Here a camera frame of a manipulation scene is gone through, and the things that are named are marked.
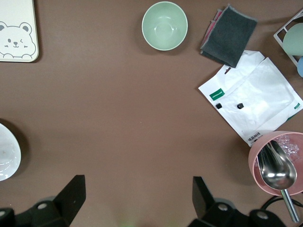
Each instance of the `bear drawing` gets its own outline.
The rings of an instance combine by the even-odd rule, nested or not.
[[[32,27],[26,22],[18,27],[7,26],[0,21],[0,53],[3,58],[32,58],[36,45],[31,32]]]

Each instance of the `gray cloth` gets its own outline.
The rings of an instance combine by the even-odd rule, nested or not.
[[[256,25],[256,19],[238,12],[229,5],[201,46],[201,54],[235,68]]]

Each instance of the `white plastic bag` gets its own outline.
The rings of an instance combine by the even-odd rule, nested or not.
[[[302,99],[269,58],[245,51],[199,90],[250,146],[302,109]]]

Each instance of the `spoon handle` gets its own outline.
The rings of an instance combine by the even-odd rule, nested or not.
[[[281,194],[282,194],[282,197],[284,199],[284,202],[287,206],[288,212],[289,212],[293,222],[298,223],[300,220],[299,220],[297,211],[294,208],[294,204],[289,196],[288,190],[287,189],[281,190]]]

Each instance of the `brown table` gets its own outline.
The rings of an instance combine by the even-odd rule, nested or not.
[[[273,38],[303,3],[176,0],[188,34],[160,52],[141,33],[155,2],[35,1],[38,59],[0,67],[1,123],[22,149],[20,168],[0,182],[0,207],[25,211],[77,174],[86,176],[87,199],[73,227],[186,227],[196,217],[195,175],[244,214],[271,197],[250,174],[249,146],[197,90],[222,66],[199,47],[230,2],[258,19],[247,49],[269,57],[303,97],[302,78]],[[303,132],[302,121],[300,112],[279,130]],[[283,202],[270,210],[296,226]]]

